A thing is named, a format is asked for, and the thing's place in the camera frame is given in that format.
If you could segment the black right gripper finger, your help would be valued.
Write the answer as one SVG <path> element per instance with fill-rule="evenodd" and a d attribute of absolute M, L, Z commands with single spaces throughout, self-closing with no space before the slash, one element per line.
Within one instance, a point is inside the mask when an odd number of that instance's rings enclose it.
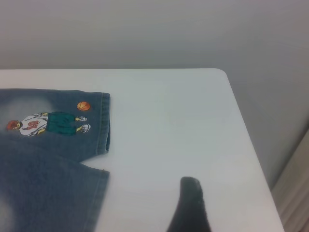
<path fill-rule="evenodd" d="M 210 232 L 200 182 L 193 177 L 182 177 L 177 208 L 168 232 Z"/>

